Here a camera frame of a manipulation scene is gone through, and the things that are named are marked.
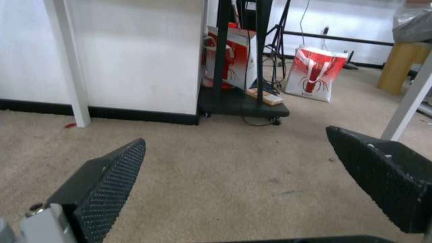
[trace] red and white box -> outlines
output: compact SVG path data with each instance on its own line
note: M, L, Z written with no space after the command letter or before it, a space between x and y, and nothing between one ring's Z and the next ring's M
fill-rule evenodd
M288 81L288 94L330 102L332 83L346 63L348 53L300 47L295 51Z
M211 42L217 40L218 29L216 27L208 26L209 34L208 37L211 38ZM251 50L247 80L246 80L246 90L251 87L252 83L257 79L257 38L256 32L249 31L251 38L251 44L249 46L248 31L245 29L228 28L227 40L226 40L226 57L225 66L223 69L223 81L234 85L242 90L244 90L245 83L245 71L246 62L248 60L249 49ZM204 46L207 49L206 54L206 71L204 79L213 82L214 77L214 67L215 67L215 57L216 57L216 43L210 46Z

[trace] white wall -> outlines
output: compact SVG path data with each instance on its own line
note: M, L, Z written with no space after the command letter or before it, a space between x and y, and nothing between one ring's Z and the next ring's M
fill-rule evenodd
M286 0L273 0L269 29L279 22ZM300 32L300 19L307 0L292 0L286 22L286 30ZM306 33L320 34L329 26L329 35L394 42L392 36L393 14L401 0L311 0L303 20ZM217 0L210 0L208 24L216 24ZM270 43L273 36L267 37ZM284 35L284 51L294 55L294 50L302 44L301 36ZM305 37L305 44L321 47L321 40ZM382 64L386 61L391 47L353 42L326 40L331 51L354 51L353 61Z
M67 0L90 106L195 114L204 0ZM69 103L43 0L0 0L0 99Z
M69 103L42 0L0 0L0 99Z
M90 106L195 114L202 0L70 0Z

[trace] caster wheel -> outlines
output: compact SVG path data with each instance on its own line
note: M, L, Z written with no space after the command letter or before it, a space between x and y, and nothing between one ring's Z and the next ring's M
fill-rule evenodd
M281 124L279 117L272 117L269 119L270 123L275 126L279 126Z

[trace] wooden stool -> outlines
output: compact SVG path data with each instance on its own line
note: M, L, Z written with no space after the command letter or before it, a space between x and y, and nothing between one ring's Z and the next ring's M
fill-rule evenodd
M395 43L381 73L378 88L398 95L412 64L423 64L432 49L429 43Z

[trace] white table leg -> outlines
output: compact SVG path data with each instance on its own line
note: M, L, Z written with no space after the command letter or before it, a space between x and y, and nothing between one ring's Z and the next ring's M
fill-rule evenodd
M44 3L54 37L57 40L57 49L76 125L83 128L90 123L90 115L87 95L82 82L82 73L76 54L72 21L67 14L65 1L44 0Z
M432 52L400 102L381 139L397 141L432 86Z

